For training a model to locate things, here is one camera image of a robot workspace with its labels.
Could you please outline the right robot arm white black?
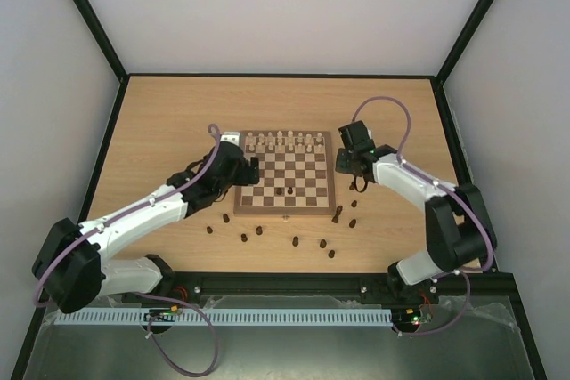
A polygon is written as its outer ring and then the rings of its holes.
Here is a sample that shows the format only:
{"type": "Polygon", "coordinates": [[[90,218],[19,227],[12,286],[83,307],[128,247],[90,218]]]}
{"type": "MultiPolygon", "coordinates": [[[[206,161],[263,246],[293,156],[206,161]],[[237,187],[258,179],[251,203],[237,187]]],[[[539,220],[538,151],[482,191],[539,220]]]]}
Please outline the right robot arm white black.
{"type": "Polygon", "coordinates": [[[395,148],[376,145],[362,121],[338,131],[343,143],[336,159],[338,173],[386,187],[424,214],[426,249],[388,267],[391,298],[408,301],[429,280],[468,271],[475,260],[482,263],[482,271],[493,266],[497,239],[478,187],[442,181],[405,160],[395,148]]]}

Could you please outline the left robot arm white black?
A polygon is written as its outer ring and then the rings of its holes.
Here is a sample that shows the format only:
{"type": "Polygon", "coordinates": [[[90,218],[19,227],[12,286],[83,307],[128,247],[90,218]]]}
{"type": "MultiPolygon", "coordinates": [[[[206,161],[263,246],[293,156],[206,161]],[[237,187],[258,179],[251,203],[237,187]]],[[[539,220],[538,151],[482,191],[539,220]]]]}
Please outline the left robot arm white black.
{"type": "Polygon", "coordinates": [[[63,313],[101,295],[149,293],[165,278],[163,262],[116,254],[151,232],[208,208],[232,186],[259,182],[259,160],[233,140],[221,140],[203,159],[171,175],[148,196],[79,224],[64,218],[49,230],[32,273],[37,295],[47,294],[63,313]]]}

